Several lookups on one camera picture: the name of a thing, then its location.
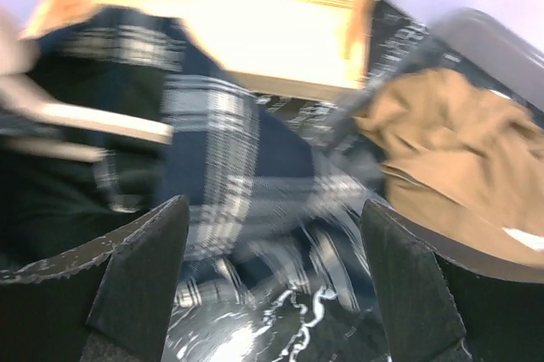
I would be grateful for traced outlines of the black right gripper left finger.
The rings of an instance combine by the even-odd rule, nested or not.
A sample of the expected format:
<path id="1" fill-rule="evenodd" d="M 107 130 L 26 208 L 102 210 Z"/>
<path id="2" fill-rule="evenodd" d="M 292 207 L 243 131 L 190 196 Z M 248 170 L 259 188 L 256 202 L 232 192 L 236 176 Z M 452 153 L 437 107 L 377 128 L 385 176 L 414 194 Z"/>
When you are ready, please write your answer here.
<path id="1" fill-rule="evenodd" d="M 189 227 L 175 196 L 57 256 L 1 273 L 3 361 L 159 361 Z"/>

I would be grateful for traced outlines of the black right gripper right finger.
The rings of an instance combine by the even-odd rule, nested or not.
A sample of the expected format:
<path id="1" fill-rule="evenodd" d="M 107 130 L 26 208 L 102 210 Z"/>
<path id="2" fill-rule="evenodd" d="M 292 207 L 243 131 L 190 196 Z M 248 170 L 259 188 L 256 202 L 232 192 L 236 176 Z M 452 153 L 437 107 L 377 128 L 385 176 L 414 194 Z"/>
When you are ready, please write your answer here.
<path id="1" fill-rule="evenodd" d="M 543 359 L 543 271 L 368 200 L 360 232 L 394 361 Z"/>

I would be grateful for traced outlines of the navy plaid skirt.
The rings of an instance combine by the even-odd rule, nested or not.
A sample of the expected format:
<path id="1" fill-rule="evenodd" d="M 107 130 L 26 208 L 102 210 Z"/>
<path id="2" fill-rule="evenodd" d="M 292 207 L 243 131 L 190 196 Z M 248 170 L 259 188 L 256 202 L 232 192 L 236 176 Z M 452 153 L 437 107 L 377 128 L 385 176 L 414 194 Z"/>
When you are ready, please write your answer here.
<path id="1" fill-rule="evenodd" d="M 1 242 L 52 257 L 176 195 L 190 226 L 176 303 L 253 303 L 327 288 L 352 311 L 375 295 L 359 232 L 369 191 L 204 54 L 171 18 L 105 8 L 37 39 L 28 76 L 56 99 L 165 122 L 169 145 L 66 129 L 95 163 L 1 157 Z"/>

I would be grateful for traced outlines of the light wooden hanger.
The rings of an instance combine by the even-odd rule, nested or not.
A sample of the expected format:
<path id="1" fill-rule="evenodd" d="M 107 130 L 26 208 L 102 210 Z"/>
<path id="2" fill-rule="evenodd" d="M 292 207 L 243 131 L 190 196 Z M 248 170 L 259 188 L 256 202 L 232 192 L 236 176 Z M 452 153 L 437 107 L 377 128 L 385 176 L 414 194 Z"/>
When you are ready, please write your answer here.
<path id="1" fill-rule="evenodd" d="M 23 154 L 69 161 L 96 162 L 105 150 L 59 139 L 54 126 L 108 133 L 156 144 L 170 144 L 173 129 L 167 124 L 134 116 L 71 105 L 51 97 L 26 76 L 37 57 L 37 45 L 19 38 L 10 18 L 1 13 L 1 112 L 17 122 L 43 124 L 29 133 L 2 130 L 1 146 Z"/>

